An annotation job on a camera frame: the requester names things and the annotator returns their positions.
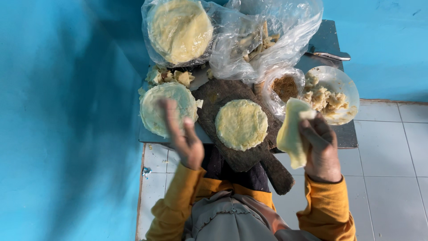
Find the dark pants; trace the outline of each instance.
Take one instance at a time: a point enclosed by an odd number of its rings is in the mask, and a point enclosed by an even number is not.
[[[251,190],[269,192],[268,176],[260,163],[247,172],[234,172],[220,155],[215,145],[204,145],[205,157],[202,168],[207,171],[205,178],[229,180]]]

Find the woman's right hand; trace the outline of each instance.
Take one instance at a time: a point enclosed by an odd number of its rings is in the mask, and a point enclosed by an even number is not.
[[[337,138],[321,113],[313,120],[299,123],[300,133],[310,142],[305,172],[316,182],[336,183],[342,180],[337,155]]]

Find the white floor tile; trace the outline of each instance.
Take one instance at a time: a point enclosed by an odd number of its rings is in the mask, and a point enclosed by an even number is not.
[[[143,179],[137,230],[139,240],[146,239],[146,233],[153,221],[154,216],[150,210],[159,199],[165,196],[165,181],[166,173],[151,173],[148,179]]]
[[[343,175],[362,176],[360,154],[358,149],[338,150],[340,167]],[[304,168],[293,169],[290,166],[290,156],[287,153],[276,153],[274,156],[287,168],[292,175],[304,175]]]
[[[418,183],[425,206],[425,214],[428,216],[428,178],[418,177]]]
[[[167,173],[166,174],[166,187],[165,187],[165,193],[169,188],[169,185],[171,184],[172,178],[174,177],[175,173]]]
[[[343,175],[362,176],[360,154],[358,148],[341,149],[337,151],[340,161],[340,170]]]
[[[403,122],[416,176],[428,177],[428,123]]]
[[[428,123],[428,105],[399,103],[398,108],[403,121]]]
[[[167,157],[167,149],[159,144],[146,143],[144,166],[151,168],[152,172],[166,172]]]
[[[285,195],[278,195],[269,183],[269,190],[272,192],[272,200],[276,212],[292,229],[299,229],[296,212],[304,210],[308,204],[305,198],[305,176],[293,175],[296,184],[291,191]]]
[[[345,180],[348,187],[349,210],[354,217],[357,240],[374,241],[364,177],[345,176]]]
[[[354,120],[360,121],[399,121],[397,102],[360,101],[360,108]]]
[[[416,177],[365,177],[377,241],[428,240]]]
[[[297,168],[293,169],[291,168],[291,162],[290,162],[290,156],[287,153],[276,153],[274,156],[281,162],[281,164],[287,168],[288,172],[290,172],[291,175],[304,175],[305,169],[303,168]]]
[[[180,157],[175,151],[168,151],[168,165],[166,166],[166,172],[173,173],[177,169],[180,163]]]
[[[355,121],[365,176],[415,176],[401,122]]]

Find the clear plastic bag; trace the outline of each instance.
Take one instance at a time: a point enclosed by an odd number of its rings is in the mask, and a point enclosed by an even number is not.
[[[165,14],[163,15],[155,15],[156,9],[159,9],[162,4],[171,3],[172,1],[185,1],[185,0],[146,0],[141,7],[141,14],[143,17],[142,22],[142,32],[144,36],[144,42],[146,44],[147,51],[149,53],[150,58],[157,64],[160,64],[165,67],[169,68],[176,68],[176,67],[185,67],[185,66],[192,66],[192,65],[198,65],[206,63],[208,60],[211,59],[212,55],[216,56],[217,58],[223,58],[227,56],[227,58],[232,58],[233,60],[238,59],[238,56],[242,58],[245,54],[252,51],[255,47],[257,47],[261,43],[261,36],[260,34],[257,34],[257,31],[260,31],[259,28],[259,17],[258,16],[247,16],[243,13],[240,13],[233,9],[228,9],[226,7],[220,6],[213,2],[205,2],[203,0],[197,1],[197,0],[189,0],[193,3],[202,5],[203,10],[208,15],[209,20],[211,21],[212,25],[212,32],[209,33],[210,29],[207,31],[202,31],[201,34],[197,36],[209,36],[212,35],[207,47],[205,48],[205,51],[198,57],[194,57],[189,61],[186,62],[177,62],[172,63],[172,61],[166,60],[165,57],[163,57],[158,52],[160,51],[159,47],[155,48],[153,47],[153,40],[155,39],[153,37],[153,34],[149,34],[149,31],[152,32],[152,29],[154,29],[154,24],[152,24],[154,21],[153,19],[170,19],[171,16],[166,14],[167,11],[165,11]],[[189,27],[190,32],[192,32],[197,28]],[[171,31],[170,33],[167,33],[166,39],[172,39],[170,38],[173,34],[179,34],[175,31]],[[193,46],[198,45],[199,40],[191,40],[193,41]],[[183,46],[180,46],[178,48],[179,51],[177,52],[186,52],[191,51],[193,47],[186,48]],[[216,66],[219,68],[222,68],[220,65],[214,65],[212,69],[215,69]]]
[[[246,84],[260,83],[269,72],[296,65],[318,31],[323,13],[321,0],[230,0],[225,6],[266,21],[269,36],[279,34],[273,46],[250,60],[252,70],[235,74]],[[241,62],[236,60],[230,66],[239,66]]]
[[[275,91],[272,90],[271,85],[277,78],[284,76],[293,77],[294,83],[297,87],[297,97],[299,99],[303,96],[303,89],[305,88],[305,74],[300,69],[296,68],[281,68],[270,72],[265,76],[265,82],[262,89],[263,104],[272,112],[272,114],[280,121],[285,119],[285,102],[283,102]]]

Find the woman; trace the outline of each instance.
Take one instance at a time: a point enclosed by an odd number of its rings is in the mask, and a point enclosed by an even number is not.
[[[204,151],[191,119],[183,120],[187,138],[181,135],[175,101],[162,100],[160,105],[181,163],[165,198],[152,208],[148,241],[356,240],[336,134],[321,114],[299,125],[311,143],[305,167],[308,205],[297,212],[300,230],[292,230],[275,212],[260,164],[234,173],[216,148]]]

